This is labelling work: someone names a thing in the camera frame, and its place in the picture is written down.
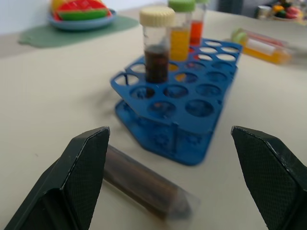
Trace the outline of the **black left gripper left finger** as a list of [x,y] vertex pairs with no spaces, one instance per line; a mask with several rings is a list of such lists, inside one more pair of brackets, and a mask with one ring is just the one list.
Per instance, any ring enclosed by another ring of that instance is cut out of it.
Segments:
[[4,230],[89,230],[109,136],[105,126],[74,137],[41,174]]

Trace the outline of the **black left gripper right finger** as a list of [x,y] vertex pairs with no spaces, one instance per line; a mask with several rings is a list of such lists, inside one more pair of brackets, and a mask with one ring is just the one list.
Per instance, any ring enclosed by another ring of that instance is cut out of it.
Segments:
[[307,230],[307,166],[277,137],[241,126],[231,135],[268,230]]

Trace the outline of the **blue test tube rack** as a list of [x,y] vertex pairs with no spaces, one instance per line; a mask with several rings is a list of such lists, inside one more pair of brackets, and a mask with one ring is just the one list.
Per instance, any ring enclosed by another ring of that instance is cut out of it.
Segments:
[[116,115],[147,151],[194,166],[201,163],[237,71],[242,46],[203,39],[188,60],[171,62],[168,81],[145,81],[144,57],[115,75]]

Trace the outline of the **yellow liquid tube, green cap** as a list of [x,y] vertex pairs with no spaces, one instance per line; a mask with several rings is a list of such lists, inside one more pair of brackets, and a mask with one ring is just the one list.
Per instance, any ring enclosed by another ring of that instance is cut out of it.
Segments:
[[252,39],[238,29],[232,32],[231,41],[241,45],[244,54],[273,64],[285,64],[292,58],[287,46],[276,46]]
[[168,0],[168,7],[175,12],[175,22],[170,33],[170,60],[186,61],[195,0]]

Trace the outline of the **red liquid tube, green cap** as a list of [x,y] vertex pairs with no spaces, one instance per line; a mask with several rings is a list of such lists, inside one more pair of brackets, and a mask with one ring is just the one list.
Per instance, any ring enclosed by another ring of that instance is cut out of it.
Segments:
[[280,40],[280,39],[269,37],[269,36],[266,36],[266,35],[263,35],[263,34],[258,34],[258,33],[255,33],[255,32],[249,31],[249,30],[245,30],[245,29],[242,29],[242,28],[239,28],[238,31],[246,33],[247,36],[252,38],[252,39],[256,39],[256,40],[259,40],[259,41],[262,41],[262,42],[265,42],[265,43],[268,43],[268,44],[273,44],[273,45],[276,45],[276,46],[283,46],[283,47],[288,46],[288,43],[286,41],[283,41],[283,40]]
[[202,40],[204,19],[209,0],[195,0],[195,9],[192,13],[190,45],[198,46]]

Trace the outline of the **brown liquid tube, cream cap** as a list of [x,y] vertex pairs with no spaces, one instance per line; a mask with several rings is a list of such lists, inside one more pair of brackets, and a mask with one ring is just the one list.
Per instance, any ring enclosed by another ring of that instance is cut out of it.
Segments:
[[168,79],[170,29],[175,11],[167,6],[150,6],[140,10],[144,43],[145,78],[160,84]]

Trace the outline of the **green table mat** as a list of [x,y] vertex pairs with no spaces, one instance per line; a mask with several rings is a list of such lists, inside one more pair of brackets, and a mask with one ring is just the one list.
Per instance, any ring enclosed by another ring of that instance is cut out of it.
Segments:
[[51,25],[38,26],[21,33],[18,43],[35,48],[55,48],[91,40],[136,27],[139,22],[126,16],[116,16],[110,24],[95,30],[64,31]]

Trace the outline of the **blue plate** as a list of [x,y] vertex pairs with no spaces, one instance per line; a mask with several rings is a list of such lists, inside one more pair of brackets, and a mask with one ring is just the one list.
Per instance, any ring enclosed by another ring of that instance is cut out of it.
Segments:
[[95,30],[108,26],[114,22],[117,17],[117,12],[114,9],[110,9],[110,12],[110,16],[85,21],[58,21],[53,18],[51,13],[49,13],[47,20],[55,28],[64,31]]

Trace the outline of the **silver can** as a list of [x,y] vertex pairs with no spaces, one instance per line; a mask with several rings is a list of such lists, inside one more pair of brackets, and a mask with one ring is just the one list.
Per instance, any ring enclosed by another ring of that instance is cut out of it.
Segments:
[[256,9],[256,18],[259,20],[266,20],[269,18],[271,13],[271,6],[260,5]]

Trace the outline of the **plate of toy food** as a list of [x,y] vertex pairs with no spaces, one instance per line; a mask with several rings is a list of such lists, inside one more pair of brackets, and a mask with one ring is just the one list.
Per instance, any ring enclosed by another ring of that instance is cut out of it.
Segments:
[[307,0],[277,0],[272,5],[271,16],[279,21],[300,22],[306,9]]

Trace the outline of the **toy watermelon slice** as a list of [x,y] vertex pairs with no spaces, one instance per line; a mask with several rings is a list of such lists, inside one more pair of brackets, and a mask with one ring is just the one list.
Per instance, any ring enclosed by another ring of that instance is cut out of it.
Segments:
[[85,21],[111,15],[101,0],[66,0],[56,11],[51,9],[51,13],[58,21]]

